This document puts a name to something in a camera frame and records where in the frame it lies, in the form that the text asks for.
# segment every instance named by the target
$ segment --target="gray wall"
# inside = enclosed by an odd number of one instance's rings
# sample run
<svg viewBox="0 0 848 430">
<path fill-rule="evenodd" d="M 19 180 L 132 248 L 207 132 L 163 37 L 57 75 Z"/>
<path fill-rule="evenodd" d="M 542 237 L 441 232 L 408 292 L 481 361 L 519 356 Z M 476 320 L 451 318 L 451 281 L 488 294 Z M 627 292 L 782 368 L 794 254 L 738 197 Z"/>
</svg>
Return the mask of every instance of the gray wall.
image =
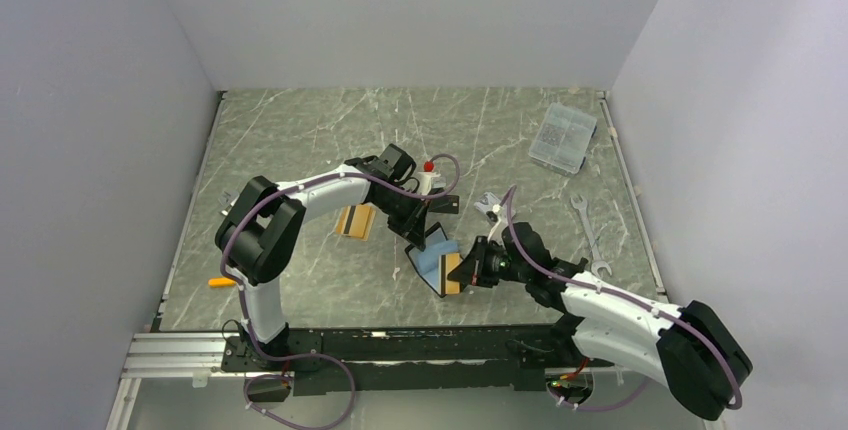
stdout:
<svg viewBox="0 0 848 430">
<path fill-rule="evenodd" d="M 609 88 L 657 0 L 169 0 L 217 88 Z"/>
<path fill-rule="evenodd" d="M 731 428 L 848 419 L 848 5 L 660 0 L 613 87 L 663 278 L 754 362 Z"/>
<path fill-rule="evenodd" d="M 0 0 L 0 427 L 103 428 L 214 92 L 164 0 Z"/>
</svg>

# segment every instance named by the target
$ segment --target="metal wrench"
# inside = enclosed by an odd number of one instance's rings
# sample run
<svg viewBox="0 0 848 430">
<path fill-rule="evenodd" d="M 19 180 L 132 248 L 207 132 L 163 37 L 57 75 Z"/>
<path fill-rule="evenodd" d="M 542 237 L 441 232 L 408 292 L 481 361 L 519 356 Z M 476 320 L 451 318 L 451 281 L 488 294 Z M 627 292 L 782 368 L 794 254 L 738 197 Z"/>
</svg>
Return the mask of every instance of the metal wrench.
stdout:
<svg viewBox="0 0 848 430">
<path fill-rule="evenodd" d="M 601 278 L 601 270 L 606 270 L 612 276 L 612 269 L 601 258 L 601 251 L 598 250 L 595 231 L 592 230 L 592 222 L 589 221 L 589 202 L 582 195 L 577 195 L 576 198 L 571 197 L 571 206 L 580 214 L 580 221 L 583 222 L 583 231 L 586 232 L 586 238 L 589 239 L 589 249 L 592 250 L 592 265 L 589 269 L 592 271 L 592 275 Z"/>
</svg>

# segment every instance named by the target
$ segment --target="purple cable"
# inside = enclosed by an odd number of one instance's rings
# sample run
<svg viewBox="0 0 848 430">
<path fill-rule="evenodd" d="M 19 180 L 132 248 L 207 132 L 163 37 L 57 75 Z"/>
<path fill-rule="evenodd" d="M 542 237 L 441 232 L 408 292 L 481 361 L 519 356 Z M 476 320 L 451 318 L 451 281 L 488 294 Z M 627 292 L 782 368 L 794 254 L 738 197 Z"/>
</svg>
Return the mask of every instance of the purple cable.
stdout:
<svg viewBox="0 0 848 430">
<path fill-rule="evenodd" d="M 512 236 L 512 240 L 515 243 L 515 248 L 518 250 L 518 253 L 520 253 L 521 256 L 524 257 L 524 260 L 526 260 L 527 263 L 529 263 L 531 267 L 535 268 L 536 270 L 543 273 L 544 275 L 546 275 L 550 278 L 553 278 L 554 280 L 559 280 L 560 282 L 564 282 L 564 283 L 567 283 L 569 285 L 576 285 L 578 287 L 588 288 L 592 291 L 597 290 L 597 287 L 595 287 L 594 285 L 592 285 L 590 283 L 580 282 L 580 281 L 577 281 L 577 280 L 572 280 L 570 278 L 563 277 L 561 275 L 557 275 L 557 274 L 551 272 L 550 270 L 542 267 L 538 263 L 534 262 L 533 259 L 530 258 L 530 255 L 527 254 L 527 252 L 524 250 L 524 247 L 521 246 L 521 243 L 518 240 L 518 235 L 515 232 L 515 227 L 512 224 L 512 198 L 515 195 L 515 189 L 516 189 L 515 185 L 509 187 L 509 190 L 507 190 L 506 195 L 504 196 L 503 200 L 504 200 L 504 203 L 506 204 L 507 228 L 509 229 L 509 234 Z M 634 298 L 633 296 L 631 296 L 631 295 L 629 295 L 629 294 L 627 294 L 627 293 L 625 293 L 621 290 L 601 286 L 600 291 L 603 292 L 603 293 L 608 293 L 610 295 L 615 295 L 616 297 L 619 297 L 623 300 L 626 300 L 626 301 L 636 305 L 637 307 L 639 307 L 639 308 L 641 308 L 641 309 L 643 309 L 647 312 L 653 312 L 654 311 L 654 307 L 652 307 L 651 305 L 648 305 L 647 303 L 642 302 L 638 298 Z M 718 361 L 718 364 L 721 367 L 722 371 L 724 372 L 724 375 L 727 377 L 727 381 L 730 383 L 730 388 L 733 391 L 733 402 L 728 403 L 727 408 L 729 408 L 731 410 L 737 410 L 737 409 L 741 408 L 742 407 L 742 391 L 739 388 L 739 382 L 736 380 L 736 376 L 733 375 L 733 371 L 730 369 L 730 365 L 727 363 L 727 360 L 725 360 L 724 356 L 721 354 L 721 352 L 718 350 L 718 348 L 716 348 L 716 346 L 713 344 L 713 342 L 711 342 L 703 333 L 699 332 L 695 327 L 693 327 L 692 325 L 689 325 L 688 323 L 686 323 L 683 320 L 675 317 L 674 315 L 671 315 L 671 314 L 664 312 L 662 310 L 658 310 L 658 314 L 659 314 L 660 317 L 671 321 L 675 325 L 678 325 L 680 328 L 691 333 L 702 344 L 704 344 L 704 346 L 707 348 L 707 350 L 709 350 L 710 353 L 713 355 L 713 357 L 715 357 L 716 361 Z M 627 403 L 629 403 L 630 401 L 632 401 L 632 398 L 628 397 L 628 398 L 625 399 L 625 401 L 627 401 Z M 601 410 L 587 408 L 584 411 L 601 411 Z"/>
<path fill-rule="evenodd" d="M 613 403 L 612 405 L 603 405 L 603 406 L 600 406 L 600 407 L 581 407 L 580 405 L 578 405 L 576 403 L 571 403 L 571 402 L 563 402 L 563 403 L 567 403 L 568 405 L 571 405 L 571 408 L 573 410 L 577 411 L 577 412 L 596 412 L 596 413 L 611 412 L 613 410 L 618 410 L 619 408 L 626 407 L 627 405 L 630 405 L 630 402 L 632 402 L 633 400 L 636 400 L 636 398 L 639 395 L 641 395 L 642 392 L 644 392 L 646 388 L 648 388 L 648 384 L 650 384 L 650 383 L 651 383 L 651 379 L 648 378 L 648 377 L 645 377 L 645 379 L 642 380 L 642 383 L 640 383 L 639 386 L 636 387 L 636 390 L 633 390 L 633 393 L 631 393 L 626 398 L 623 398 L 621 401 Z M 554 400 L 556 400 L 557 403 L 559 403 L 560 397 L 557 396 L 550 389 L 550 387 L 548 387 L 548 395 L 554 397 Z"/>
<path fill-rule="evenodd" d="M 443 192 L 436 193 L 436 194 L 433 194 L 433 195 L 420 195 L 420 194 L 417 194 L 417 193 L 408 192 L 408 191 L 403 190 L 401 188 L 395 187 L 388 182 L 384 182 L 383 180 L 380 180 L 377 177 L 373 177 L 371 175 L 367 175 L 367 174 L 359 173 L 359 172 L 330 173 L 330 174 L 327 174 L 327 175 L 322 175 L 320 177 L 313 178 L 312 180 L 310 180 L 306 183 L 303 183 L 302 185 L 303 185 L 303 189 L 306 189 L 306 188 L 310 188 L 310 187 L 313 187 L 315 185 L 318 185 L 318 184 L 321 184 L 321 183 L 324 183 L 324 182 L 329 182 L 331 180 L 340 179 L 340 178 L 348 178 L 348 177 L 350 177 L 350 178 L 363 178 L 363 179 L 368 180 L 372 183 L 382 185 L 383 187 L 386 187 L 389 190 L 397 192 L 397 193 L 399 193 L 399 194 L 401 194 L 405 197 L 416 198 L 416 199 L 419 199 L 419 200 L 435 200 L 437 198 L 441 198 L 441 197 L 444 197 L 444 196 L 450 194 L 450 192 L 453 191 L 454 187 L 456 187 L 456 184 L 459 183 L 459 175 L 460 175 L 459 161 L 456 159 L 456 157 L 454 157 L 453 155 L 448 155 L 446 153 L 440 153 L 440 154 L 434 155 L 433 158 L 430 159 L 430 161 L 432 162 L 432 161 L 438 160 L 440 158 L 447 158 L 448 160 L 453 162 L 454 169 L 455 169 L 455 176 L 454 176 L 454 179 L 451 182 L 451 184 L 448 185 L 448 187 Z M 253 208 L 251 208 L 249 212 L 247 212 L 247 215 L 245 215 L 244 218 L 241 220 L 241 222 L 239 222 L 239 224 L 236 226 L 235 230 L 233 231 L 233 234 L 230 236 L 230 239 L 227 241 L 227 244 L 224 246 L 224 250 L 221 253 L 221 268 L 220 268 L 221 275 L 223 275 L 227 278 L 240 280 L 238 278 L 238 276 L 233 275 L 233 274 L 231 274 L 227 271 L 227 262 L 229 261 L 230 253 L 233 250 L 233 245 L 235 244 L 237 237 L 241 234 L 241 232 L 248 225 L 248 223 L 250 223 L 250 221 L 253 220 L 254 217 L 256 217 L 256 215 L 259 213 L 260 210 L 262 210 L 262 208 L 264 208 L 266 205 L 268 205 L 272 201 L 276 200 L 277 198 L 280 198 L 281 196 L 287 195 L 287 194 L 289 194 L 289 193 L 291 193 L 295 190 L 298 190 L 300 188 L 301 188 L 301 185 L 298 184 L 298 185 L 293 185 L 293 186 L 288 187 L 288 188 L 284 188 L 282 190 L 278 190 L 278 191 L 274 192 L 273 194 L 267 196 L 266 198 L 262 199 Z M 303 425 L 298 425 L 297 423 L 288 421 L 288 420 L 280 417 L 279 415 L 276 415 L 276 414 L 269 412 L 269 411 L 267 411 L 263 408 L 260 408 L 258 405 L 256 405 L 255 403 L 250 401 L 250 397 L 248 395 L 248 389 L 249 389 L 251 384 L 253 384 L 254 382 L 256 382 L 258 380 L 272 380 L 272 379 L 273 380 L 287 380 L 286 377 L 283 377 L 283 376 L 280 376 L 280 375 L 273 375 L 273 374 L 260 375 L 258 377 L 254 377 L 254 378 L 250 379 L 247 382 L 247 384 L 244 387 L 244 399 L 247 402 L 248 408 L 252 408 L 253 410 L 256 410 L 257 412 L 261 413 L 262 415 L 265 415 L 266 417 L 269 417 L 276 422 L 282 423 L 283 425 L 289 426 L 289 427 L 294 428 L 296 430 L 328 430 L 328 429 L 333 428 L 336 425 L 340 424 L 341 422 L 343 422 L 350 415 L 350 413 L 353 411 L 353 404 L 356 401 L 356 382 L 354 382 L 354 380 L 353 380 L 353 374 L 350 373 L 350 369 L 348 369 L 347 366 L 345 366 L 345 364 L 342 363 L 341 361 L 339 361 L 338 359 L 333 358 L 330 355 L 325 355 L 323 353 L 304 353 L 304 354 L 299 354 L 299 355 L 289 355 L 287 357 L 273 357 L 273 356 L 268 355 L 265 352 L 263 352 L 262 349 L 259 347 L 259 340 L 256 338 L 256 333 L 253 331 L 253 325 L 250 324 L 250 316 L 247 313 L 247 301 L 245 300 L 244 290 L 243 290 L 244 287 L 243 286 L 244 286 L 244 282 L 241 282 L 241 285 L 238 287 L 238 289 L 239 289 L 238 290 L 238 292 L 239 292 L 239 304 L 241 306 L 242 314 L 244 315 L 244 318 L 246 318 L 247 322 L 248 322 L 247 325 L 245 325 L 245 327 L 247 329 L 248 334 L 250 335 L 250 340 L 253 343 L 253 348 L 256 350 L 256 353 L 259 354 L 260 357 L 262 357 L 265 360 L 270 361 L 270 362 L 285 362 L 285 361 L 290 361 L 290 360 L 301 360 L 301 359 L 304 359 L 304 358 L 318 358 L 318 359 L 321 359 L 321 360 L 327 360 L 328 362 L 331 362 L 331 363 L 341 367 L 341 369 L 344 370 L 345 374 L 347 375 L 348 382 L 350 383 L 350 401 L 348 402 L 347 408 L 345 408 L 345 411 L 342 413 L 342 415 L 339 418 L 337 418 L 333 422 L 331 422 L 327 425 L 320 426 L 320 427 L 306 427 L 306 426 L 303 426 Z"/>
</svg>

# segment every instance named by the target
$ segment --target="purple hose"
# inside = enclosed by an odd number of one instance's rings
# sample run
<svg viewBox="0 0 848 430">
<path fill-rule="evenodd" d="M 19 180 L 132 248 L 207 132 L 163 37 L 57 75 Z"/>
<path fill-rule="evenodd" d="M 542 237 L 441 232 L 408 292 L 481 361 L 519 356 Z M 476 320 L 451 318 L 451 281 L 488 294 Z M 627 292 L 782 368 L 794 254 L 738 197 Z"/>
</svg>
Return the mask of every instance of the purple hose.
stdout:
<svg viewBox="0 0 848 430">
<path fill-rule="evenodd" d="M 630 402 L 632 402 L 633 400 L 636 400 L 636 398 L 639 395 L 641 395 L 642 392 L 644 392 L 646 388 L 648 388 L 648 384 L 650 384 L 650 383 L 651 383 L 651 379 L 648 378 L 648 377 L 645 377 L 642 380 L 642 383 L 640 383 L 639 386 L 636 387 L 636 390 L 633 390 L 633 393 L 631 393 L 626 398 L 621 399 L 621 401 L 613 403 L 612 405 L 603 405 L 603 406 L 600 406 L 600 407 L 581 407 L 580 405 L 577 405 L 576 403 L 571 403 L 571 402 L 563 402 L 563 403 L 571 405 L 571 408 L 578 411 L 578 412 L 594 412 L 594 413 L 611 412 L 613 410 L 618 410 L 619 408 L 626 407 L 627 405 L 630 405 Z M 554 397 L 554 400 L 556 400 L 557 403 L 559 403 L 559 397 L 550 388 L 548 388 L 548 395 Z"/>
<path fill-rule="evenodd" d="M 448 187 L 443 192 L 436 193 L 436 194 L 433 194 L 433 195 L 420 195 L 420 194 L 417 194 L 417 193 L 408 192 L 408 191 L 403 190 L 401 188 L 395 187 L 388 182 L 384 182 L 383 180 L 380 180 L 377 177 L 373 177 L 371 175 L 367 175 L 367 174 L 364 174 L 364 173 L 358 173 L 358 172 L 330 173 L 330 174 L 327 174 L 327 175 L 322 175 L 320 177 L 316 177 L 316 178 L 304 183 L 303 188 L 306 189 L 306 188 L 313 187 L 315 185 L 318 185 L 318 184 L 321 184 L 321 183 L 324 183 L 324 182 L 329 182 L 330 180 L 335 180 L 335 179 L 338 179 L 338 178 L 348 178 L 348 177 L 350 177 L 350 178 L 364 178 L 364 179 L 366 179 L 366 180 L 368 180 L 372 183 L 376 183 L 378 185 L 382 185 L 382 186 L 388 188 L 389 190 L 393 190 L 393 191 L 395 191 L 395 192 L 397 192 L 397 193 L 399 193 L 399 194 L 401 194 L 405 197 L 417 198 L 419 200 L 435 200 L 437 198 L 441 198 L 441 197 L 444 197 L 444 196 L 450 194 L 450 192 L 453 191 L 453 189 L 456 187 L 456 184 L 459 183 L 460 169 L 459 169 L 459 161 L 456 159 L 456 157 L 454 157 L 453 155 L 440 153 L 438 155 L 434 155 L 433 158 L 430 159 L 430 161 L 435 161 L 435 160 L 438 160 L 440 158 L 447 158 L 448 160 L 453 162 L 454 169 L 455 169 L 455 176 L 454 176 L 454 179 L 451 182 L 451 184 L 448 185 Z M 291 193 L 295 190 L 298 190 L 299 188 L 300 188 L 300 184 L 293 185 L 291 187 L 284 188 L 282 190 L 278 190 L 278 191 L 274 192 L 273 194 L 269 195 L 268 197 L 264 198 L 263 200 L 261 200 L 253 208 L 251 208 L 249 212 L 247 212 L 247 215 L 245 215 L 244 218 L 241 220 L 241 222 L 239 222 L 239 224 L 236 226 L 235 230 L 233 231 L 233 234 L 230 236 L 230 239 L 227 241 L 227 244 L 224 246 L 224 250 L 221 254 L 221 268 L 220 268 L 221 275 L 223 275 L 227 278 L 240 280 L 236 275 L 233 275 L 233 274 L 231 274 L 227 271 L 227 262 L 229 261 L 230 253 L 233 250 L 233 245 L 235 244 L 237 237 L 241 234 L 241 232 L 248 225 L 248 223 L 250 223 L 250 221 L 253 220 L 253 218 L 256 217 L 257 214 L 259 214 L 259 211 L 262 210 L 262 208 L 264 208 L 266 205 L 268 205 L 272 201 L 276 200 L 277 198 L 279 198 L 283 195 L 289 194 L 289 193 Z M 289 427 L 297 429 L 297 430 L 328 430 L 328 429 L 333 428 L 336 425 L 340 424 L 341 422 L 343 422 L 350 415 L 350 413 L 353 411 L 353 404 L 356 401 L 356 382 L 354 382 L 354 380 L 353 380 L 353 374 L 350 373 L 350 369 L 348 369 L 347 366 L 345 366 L 345 364 L 342 363 L 341 361 L 339 361 L 338 359 L 333 358 L 329 355 L 325 355 L 323 353 L 304 353 L 304 354 L 299 354 L 299 355 L 289 355 L 287 357 L 273 357 L 273 356 L 268 355 L 265 352 L 263 352 L 262 349 L 259 347 L 259 341 L 256 338 L 256 333 L 253 331 L 253 325 L 250 324 L 250 316 L 247 313 L 247 301 L 245 300 L 244 290 L 242 289 L 244 282 L 241 282 L 241 283 L 242 283 L 242 286 L 239 286 L 239 304 L 241 305 L 242 314 L 248 320 L 248 323 L 247 323 L 247 325 L 245 325 L 245 327 L 247 329 L 248 334 L 250 335 L 250 340 L 253 343 L 253 348 L 256 350 L 256 353 L 259 354 L 260 357 L 262 357 L 265 360 L 270 361 L 270 362 L 285 362 L 285 361 L 290 361 L 290 360 L 301 360 L 301 359 L 304 359 L 304 358 L 319 358 L 321 360 L 327 360 L 328 362 L 331 362 L 331 363 L 341 367 L 341 369 L 344 370 L 345 374 L 347 375 L 348 382 L 350 383 L 350 401 L 348 402 L 347 408 L 345 408 L 345 411 L 342 412 L 342 415 L 339 418 L 337 418 L 336 420 L 334 420 L 333 422 L 331 422 L 327 425 L 320 426 L 320 427 L 306 427 L 306 426 L 303 426 L 303 425 L 299 425 L 297 423 L 286 420 L 286 419 L 280 417 L 279 415 L 274 414 L 273 412 L 269 412 L 269 411 L 267 411 L 263 408 L 260 408 L 258 405 L 256 405 L 255 403 L 250 401 L 250 398 L 249 398 L 249 395 L 248 395 L 248 389 L 250 388 L 251 384 L 253 384 L 254 382 L 256 382 L 258 380 L 272 380 L 272 379 L 286 380 L 286 377 L 283 377 L 283 376 L 280 376 L 280 375 L 272 375 L 272 374 L 260 375 L 258 377 L 250 379 L 247 382 L 247 385 L 245 385 L 245 387 L 244 387 L 244 399 L 247 402 L 248 408 L 252 408 L 253 410 L 256 410 L 257 412 L 261 413 L 262 415 L 265 415 L 266 417 L 268 417 L 268 418 L 270 418 L 270 419 L 272 419 L 276 422 L 282 423 L 283 425 L 289 426 Z"/>
<path fill-rule="evenodd" d="M 527 252 L 524 250 L 524 247 L 522 247 L 521 243 L 518 241 L 518 235 L 516 234 L 515 227 L 512 224 L 512 198 L 515 195 L 515 189 L 516 189 L 515 185 L 509 187 L 509 190 L 507 190 L 506 195 L 504 196 L 504 202 L 505 202 L 505 206 L 506 206 L 507 228 L 509 229 L 509 234 L 512 236 L 512 240 L 515 243 L 515 248 L 518 250 L 518 253 L 520 253 L 521 256 L 524 257 L 524 260 L 526 260 L 527 263 L 529 263 L 531 267 L 535 268 L 539 272 L 542 272 L 544 275 L 547 275 L 548 277 L 553 278 L 554 280 L 559 280 L 560 282 L 564 282 L 564 283 L 567 283 L 569 285 L 576 285 L 578 287 L 588 288 L 588 289 L 591 289 L 593 291 L 598 290 L 597 287 L 595 287 L 594 285 L 592 285 L 590 283 L 580 282 L 578 280 L 572 280 L 570 278 L 566 278 L 566 277 L 563 277 L 561 275 L 557 275 L 557 274 L 551 272 L 550 270 L 542 267 L 538 263 L 534 262 L 533 259 L 530 258 L 530 255 L 527 254 Z M 633 297 L 633 296 L 631 296 L 631 295 L 629 295 L 625 292 L 622 292 L 621 290 L 602 286 L 600 288 L 600 291 L 603 292 L 603 293 L 608 293 L 610 295 L 615 295 L 616 297 L 619 297 L 623 300 L 626 300 L 626 301 L 632 303 L 633 305 L 636 305 L 637 307 L 639 307 L 639 308 L 641 308 L 641 309 L 643 309 L 647 312 L 652 312 L 654 310 L 654 307 L 648 305 L 645 302 L 642 302 L 638 298 L 635 298 L 635 297 Z M 673 316 L 673 315 L 671 315 L 667 312 L 663 312 L 662 310 L 659 310 L 659 316 L 662 317 L 662 318 L 665 318 L 666 320 L 671 321 L 675 325 L 678 325 L 680 328 L 691 333 L 702 344 L 704 344 L 704 346 L 707 348 L 707 350 L 709 350 L 710 353 L 713 355 L 713 357 L 715 357 L 715 359 L 718 361 L 719 366 L 721 367 L 722 371 L 724 371 L 724 375 L 727 377 L 727 381 L 730 382 L 730 388 L 733 390 L 733 402 L 728 403 L 727 408 L 729 408 L 731 410 L 737 410 L 737 409 L 741 408 L 742 407 L 742 391 L 739 388 L 739 382 L 736 381 L 736 376 L 733 375 L 733 371 L 730 369 L 730 365 L 728 365 L 727 360 L 725 360 L 724 356 L 722 356 L 721 352 L 718 350 L 718 348 L 716 348 L 716 346 L 713 344 L 713 342 L 711 342 L 703 333 L 699 332 L 692 325 L 689 325 L 688 323 L 684 322 L 683 320 L 681 320 L 681 319 L 679 319 L 679 318 L 677 318 L 677 317 L 675 317 L 675 316 Z M 625 400 L 627 400 L 628 402 L 632 401 L 632 399 L 630 399 L 630 397 L 628 397 Z M 585 409 L 585 411 L 599 411 L 599 410 Z"/>
</svg>

